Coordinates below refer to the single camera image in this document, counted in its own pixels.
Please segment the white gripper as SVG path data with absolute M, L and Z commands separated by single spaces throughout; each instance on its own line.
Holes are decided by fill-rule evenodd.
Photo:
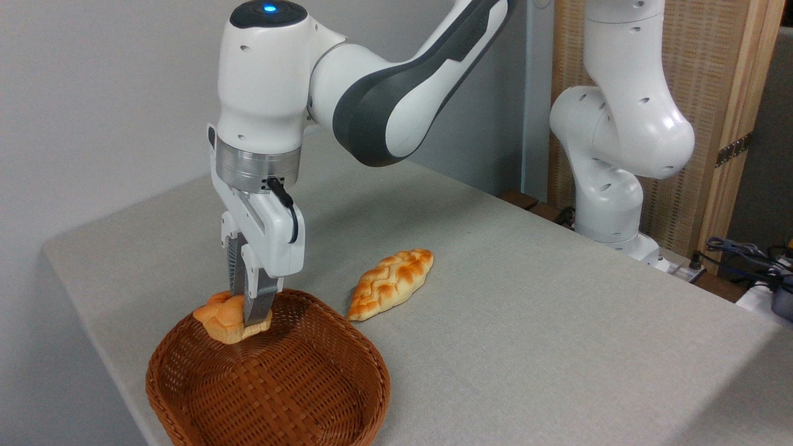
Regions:
M 283 290 L 282 277 L 297 274 L 304 265 L 303 215 L 296 204 L 283 204 L 267 183 L 274 178 L 284 189 L 294 186 L 301 149 L 274 155 L 245 152 L 222 141 L 212 125 L 208 138 L 212 183 L 227 209 L 221 217 L 221 242 L 230 295 L 245 294 L 244 324 L 257 325 Z

